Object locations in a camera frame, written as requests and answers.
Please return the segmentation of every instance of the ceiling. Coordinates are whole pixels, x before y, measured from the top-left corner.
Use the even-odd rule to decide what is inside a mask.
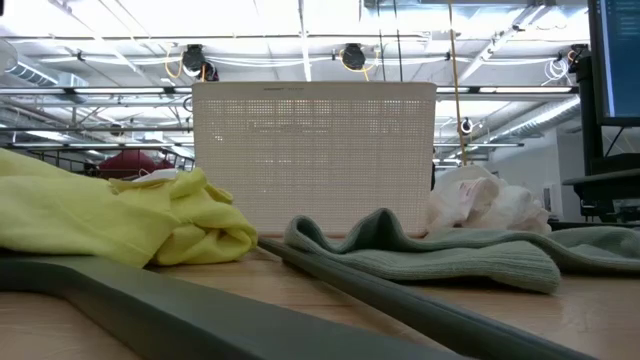
[[[371,0],[304,0],[302,11],[298,0],[73,0],[67,2],[71,15],[53,2],[8,1],[0,36],[43,72],[71,73],[89,86],[191,85],[195,78],[184,72],[173,78],[166,70],[178,72],[187,44],[204,45],[221,81],[365,81],[363,73],[348,71],[340,61],[347,43],[361,44],[370,81],[453,84],[446,1],[397,0],[394,11],[392,0],[381,0],[378,13]],[[510,31],[515,24],[519,31]],[[458,0],[453,28],[461,86],[572,85],[574,78],[561,63],[566,64],[572,44],[589,42],[586,0]],[[384,66],[376,56],[381,50]],[[481,54],[483,59],[474,61]],[[563,60],[554,63],[558,57]],[[0,83],[32,86],[9,74]],[[98,103],[109,99],[94,98]],[[74,116],[71,107],[38,107],[45,101],[39,97],[3,99],[32,103],[62,123]],[[461,115],[491,131],[546,102],[535,96],[492,99],[463,99]],[[172,126],[176,116],[191,115],[181,104],[175,109],[108,107],[91,114],[96,107],[79,107],[75,116],[87,117],[87,126]],[[457,141],[455,117],[454,101],[438,102],[436,141]],[[9,120],[0,118],[0,123]],[[164,134],[165,139],[189,136]]]

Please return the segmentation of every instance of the monitor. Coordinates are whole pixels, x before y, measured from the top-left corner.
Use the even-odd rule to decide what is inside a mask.
[[[640,126],[640,0],[589,0],[601,125]]]

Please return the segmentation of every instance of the yellow cloth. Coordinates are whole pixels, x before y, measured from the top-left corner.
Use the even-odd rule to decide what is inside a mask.
[[[99,255],[142,267],[231,261],[256,230],[201,169],[172,180],[75,175],[0,149],[0,247]]]

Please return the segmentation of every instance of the wooden table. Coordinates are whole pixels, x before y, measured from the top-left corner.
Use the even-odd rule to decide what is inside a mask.
[[[154,270],[327,320],[440,347],[261,249],[234,263]],[[553,296],[486,284],[443,284],[414,288],[598,358],[636,359],[640,353],[637,279],[567,276]],[[27,293],[0,293],[0,353],[5,359],[138,359],[64,300]]]

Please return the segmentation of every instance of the white perforated panel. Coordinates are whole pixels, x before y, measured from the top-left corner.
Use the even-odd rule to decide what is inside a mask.
[[[263,234],[308,215],[346,233],[392,209],[424,233],[436,86],[426,83],[201,83],[196,164]]]

